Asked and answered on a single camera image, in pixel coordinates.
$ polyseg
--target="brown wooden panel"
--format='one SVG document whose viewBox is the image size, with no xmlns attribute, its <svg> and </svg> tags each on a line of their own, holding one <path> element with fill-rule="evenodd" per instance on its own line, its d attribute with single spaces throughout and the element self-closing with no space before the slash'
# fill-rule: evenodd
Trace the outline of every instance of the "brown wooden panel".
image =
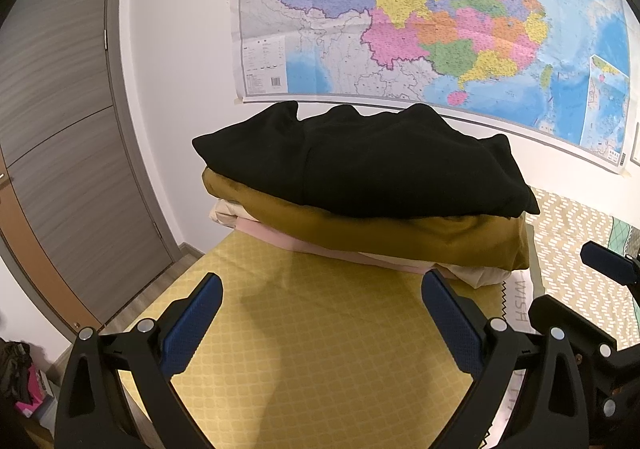
<svg viewBox="0 0 640 449">
<path fill-rule="evenodd" d="M 44 251 L 102 323 L 171 264 L 133 178 L 113 108 L 52 136 L 8 172 Z"/>
<path fill-rule="evenodd" d="M 17 0 L 0 28 L 0 143 L 7 165 L 111 106 L 105 0 Z"/>
<path fill-rule="evenodd" d="M 71 291 L 33 234 L 18 203 L 0 152 L 0 230 L 31 284 L 73 330 L 101 326 Z"/>
</svg>

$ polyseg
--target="mustard brown garment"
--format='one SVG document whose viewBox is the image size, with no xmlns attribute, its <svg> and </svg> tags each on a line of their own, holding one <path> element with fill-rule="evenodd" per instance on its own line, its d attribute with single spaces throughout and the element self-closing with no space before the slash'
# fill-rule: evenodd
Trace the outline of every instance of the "mustard brown garment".
<svg viewBox="0 0 640 449">
<path fill-rule="evenodd" d="M 350 218 L 261 193 L 206 168 L 209 194 L 235 201 L 258 221 L 336 251 L 366 252 L 462 267 L 529 268 L 524 218 Z"/>
<path fill-rule="evenodd" d="M 298 205 L 352 218 L 539 214 L 503 134 L 476 139 L 433 108 L 298 120 L 295 100 L 193 140 L 207 166 Z"/>
</svg>

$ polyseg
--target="black folded clothing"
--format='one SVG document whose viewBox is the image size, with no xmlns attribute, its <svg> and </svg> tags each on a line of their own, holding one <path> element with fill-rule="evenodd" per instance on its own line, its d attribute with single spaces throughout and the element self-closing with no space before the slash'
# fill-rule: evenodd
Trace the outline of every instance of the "black folded clothing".
<svg viewBox="0 0 640 449">
<path fill-rule="evenodd" d="M 476 139 L 433 108 L 362 116 L 338 105 L 298 120 L 295 100 L 193 140 L 214 172 L 354 218 L 539 214 L 503 134 Z"/>
</svg>

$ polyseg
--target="pink folded clothing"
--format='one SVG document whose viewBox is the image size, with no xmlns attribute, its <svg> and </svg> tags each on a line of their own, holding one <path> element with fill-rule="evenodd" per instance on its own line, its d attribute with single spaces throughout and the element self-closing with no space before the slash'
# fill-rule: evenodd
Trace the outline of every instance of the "pink folded clothing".
<svg viewBox="0 0 640 449">
<path fill-rule="evenodd" d="M 248 219 L 237 215 L 234 217 L 236 231 L 261 239 L 265 243 L 269 243 L 274 247 L 279 247 L 286 251 L 322 255 L 324 257 L 359 263 L 360 265 L 371 265 L 374 267 L 383 267 L 384 269 L 399 270 L 400 272 L 416 274 L 424 274 L 436 266 L 436 264 L 431 261 L 401 259 L 398 257 L 366 254 L 364 252 L 332 251 L 331 249 L 325 249 L 324 247 L 314 245 L 313 243 L 293 238 L 277 231 L 276 229 L 272 229 L 263 223 L 257 222 L 255 219 Z M 462 279 L 462 281 L 465 281 L 474 288 L 501 283 L 510 275 L 510 272 L 507 272 L 506 270 L 487 267 L 437 265 L 437 268 L 442 272 L 444 277 L 448 277 L 450 279 Z"/>
</svg>

